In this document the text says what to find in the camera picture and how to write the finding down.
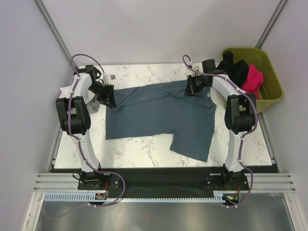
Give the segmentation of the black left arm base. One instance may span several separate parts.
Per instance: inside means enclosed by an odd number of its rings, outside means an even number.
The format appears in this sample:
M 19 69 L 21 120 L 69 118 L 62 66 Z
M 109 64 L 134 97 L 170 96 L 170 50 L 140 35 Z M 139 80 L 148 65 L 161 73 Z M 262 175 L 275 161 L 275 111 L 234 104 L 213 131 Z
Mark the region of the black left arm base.
M 79 173 L 78 190 L 105 190 L 119 191 L 123 189 L 123 183 L 119 176 L 115 174 L 99 174 L 97 172 Z

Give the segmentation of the left aluminium corner post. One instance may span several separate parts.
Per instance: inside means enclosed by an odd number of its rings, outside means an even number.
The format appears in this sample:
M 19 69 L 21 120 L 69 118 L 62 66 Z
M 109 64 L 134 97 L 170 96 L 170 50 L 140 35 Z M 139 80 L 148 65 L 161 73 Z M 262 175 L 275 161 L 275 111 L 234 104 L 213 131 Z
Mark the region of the left aluminium corner post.
M 41 16 L 43 17 L 45 23 L 47 24 L 49 30 L 51 31 L 55 41 L 57 42 L 60 50 L 62 51 L 65 59 L 69 63 L 70 67 L 73 69 L 73 66 L 76 66 L 75 63 L 71 61 L 71 53 L 68 50 L 55 22 L 53 21 L 47 7 L 45 6 L 42 0 L 33 0 L 34 4 L 36 5 L 37 9 L 39 10 Z

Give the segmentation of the aluminium corner post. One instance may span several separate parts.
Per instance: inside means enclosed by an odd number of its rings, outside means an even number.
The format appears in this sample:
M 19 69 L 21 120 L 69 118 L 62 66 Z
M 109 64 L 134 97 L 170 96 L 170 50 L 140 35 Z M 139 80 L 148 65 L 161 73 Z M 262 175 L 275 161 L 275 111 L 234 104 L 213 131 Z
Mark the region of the aluminium corner post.
M 289 0 L 280 0 L 274 10 L 274 12 L 272 13 L 268 23 L 266 24 L 260 38 L 258 39 L 255 48 L 257 49 L 261 49 L 265 43 L 265 41 L 267 40 L 267 38 L 269 37 L 271 31 L 273 30 L 275 24 L 278 22 L 279 17 L 281 16 L 281 14 L 283 13 L 286 5 L 288 4 Z
M 68 50 L 55 22 L 53 21 L 47 7 L 45 6 L 42 0 L 33 0 L 34 4 L 36 5 L 37 9 L 39 10 L 41 16 L 43 17 L 45 23 L 47 24 L 49 30 L 51 31 L 55 41 L 57 42 L 60 50 L 62 51 L 65 59 L 69 63 L 70 67 L 73 69 L 73 66 L 76 66 L 75 63 L 71 61 L 71 53 Z

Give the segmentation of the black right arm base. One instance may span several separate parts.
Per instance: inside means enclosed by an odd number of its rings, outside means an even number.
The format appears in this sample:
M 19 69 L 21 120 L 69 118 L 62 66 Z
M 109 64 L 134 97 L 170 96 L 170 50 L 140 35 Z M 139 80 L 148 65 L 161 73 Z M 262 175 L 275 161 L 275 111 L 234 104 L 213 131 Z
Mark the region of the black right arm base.
M 235 175 L 231 178 L 224 174 L 205 175 L 204 187 L 208 191 L 246 191 L 249 189 L 248 180 L 245 175 Z

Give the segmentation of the aluminium frame rail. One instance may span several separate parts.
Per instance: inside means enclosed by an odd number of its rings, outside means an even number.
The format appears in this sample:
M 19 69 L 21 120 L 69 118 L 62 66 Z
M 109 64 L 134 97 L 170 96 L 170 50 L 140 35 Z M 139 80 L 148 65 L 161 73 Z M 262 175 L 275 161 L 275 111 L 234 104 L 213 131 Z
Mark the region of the aluminium frame rail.
M 77 180 L 68 173 L 40 173 L 35 192 L 76 192 Z M 288 173 L 254 173 L 254 193 L 295 193 L 295 186 Z

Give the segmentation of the olive green plastic bin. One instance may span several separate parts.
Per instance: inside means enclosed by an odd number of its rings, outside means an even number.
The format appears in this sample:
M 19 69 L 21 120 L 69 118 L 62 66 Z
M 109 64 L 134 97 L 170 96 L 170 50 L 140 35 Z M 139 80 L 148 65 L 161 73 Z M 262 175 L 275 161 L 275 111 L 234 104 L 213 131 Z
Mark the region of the olive green plastic bin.
M 283 98 L 283 89 L 272 62 L 266 52 L 253 47 L 227 48 L 222 54 L 231 51 L 234 55 L 234 62 L 240 60 L 248 64 L 254 64 L 258 71 L 263 73 L 264 82 L 258 90 L 257 112 L 262 113 L 272 104 Z

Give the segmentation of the black t-shirt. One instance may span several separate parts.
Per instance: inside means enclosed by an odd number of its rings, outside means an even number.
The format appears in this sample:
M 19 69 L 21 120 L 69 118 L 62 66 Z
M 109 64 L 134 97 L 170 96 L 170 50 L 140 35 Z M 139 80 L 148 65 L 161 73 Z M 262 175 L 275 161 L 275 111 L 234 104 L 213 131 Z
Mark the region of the black t-shirt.
M 246 61 L 240 60 L 234 62 L 234 55 L 231 51 L 224 52 L 223 60 L 217 66 L 218 70 L 224 71 L 231 81 L 239 88 L 245 83 L 249 71 L 249 66 Z

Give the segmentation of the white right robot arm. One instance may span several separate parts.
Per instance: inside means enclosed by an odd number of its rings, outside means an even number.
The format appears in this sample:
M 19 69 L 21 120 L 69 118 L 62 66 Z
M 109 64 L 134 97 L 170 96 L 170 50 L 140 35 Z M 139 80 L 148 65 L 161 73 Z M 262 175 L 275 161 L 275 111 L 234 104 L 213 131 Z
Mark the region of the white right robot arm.
M 256 96 L 237 87 L 226 74 L 202 73 L 198 65 L 193 65 L 188 55 L 182 56 L 184 65 L 191 71 L 187 76 L 186 96 L 194 96 L 205 87 L 213 87 L 226 100 L 224 121 L 229 130 L 229 147 L 224 166 L 228 172 L 245 169 L 242 160 L 244 142 L 248 134 L 257 128 L 258 117 Z

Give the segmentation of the blue-grey t-shirt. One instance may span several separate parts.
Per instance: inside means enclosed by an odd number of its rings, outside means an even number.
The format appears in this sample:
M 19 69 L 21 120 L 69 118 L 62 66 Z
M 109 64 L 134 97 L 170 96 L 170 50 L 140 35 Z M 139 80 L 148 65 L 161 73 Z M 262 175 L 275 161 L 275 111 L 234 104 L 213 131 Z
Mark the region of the blue-grey t-shirt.
M 171 151 L 206 162 L 216 104 L 210 87 L 187 96 L 186 86 L 182 80 L 115 90 L 116 107 L 106 110 L 106 139 L 171 134 Z

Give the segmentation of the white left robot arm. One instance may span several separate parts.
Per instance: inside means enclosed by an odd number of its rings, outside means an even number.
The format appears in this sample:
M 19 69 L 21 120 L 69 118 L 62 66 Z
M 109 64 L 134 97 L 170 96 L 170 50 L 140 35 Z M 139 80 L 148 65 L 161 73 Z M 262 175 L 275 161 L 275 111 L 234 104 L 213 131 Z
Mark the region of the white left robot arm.
M 101 168 L 90 140 L 91 118 L 87 105 L 94 100 L 98 105 L 116 107 L 114 86 L 105 84 L 101 76 L 107 76 L 93 65 L 78 68 L 73 73 L 73 83 L 61 88 L 55 105 L 60 127 L 73 140 L 83 172 L 95 172 Z

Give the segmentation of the pink t-shirt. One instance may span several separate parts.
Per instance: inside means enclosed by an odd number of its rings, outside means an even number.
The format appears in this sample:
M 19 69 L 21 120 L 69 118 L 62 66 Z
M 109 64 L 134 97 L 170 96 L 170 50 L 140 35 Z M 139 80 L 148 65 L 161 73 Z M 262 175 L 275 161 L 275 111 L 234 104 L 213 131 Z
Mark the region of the pink t-shirt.
M 247 93 L 254 93 L 256 99 L 259 100 L 258 91 L 264 82 L 263 73 L 258 71 L 255 65 L 250 64 L 246 81 L 242 85 L 241 89 Z

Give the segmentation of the right aluminium corner post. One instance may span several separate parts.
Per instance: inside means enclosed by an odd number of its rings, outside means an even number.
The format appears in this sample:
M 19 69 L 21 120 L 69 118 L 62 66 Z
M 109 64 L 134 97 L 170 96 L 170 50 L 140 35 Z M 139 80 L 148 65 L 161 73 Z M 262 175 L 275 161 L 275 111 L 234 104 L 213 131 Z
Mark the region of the right aluminium corner post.
M 258 39 L 255 48 L 257 49 L 261 49 L 265 43 L 265 41 L 267 40 L 267 38 L 269 37 L 271 31 L 273 30 L 275 24 L 278 22 L 279 17 L 281 16 L 281 14 L 283 13 L 286 5 L 288 4 L 289 0 L 280 0 L 274 10 L 274 12 L 272 13 L 268 23 L 266 24 L 260 38 Z

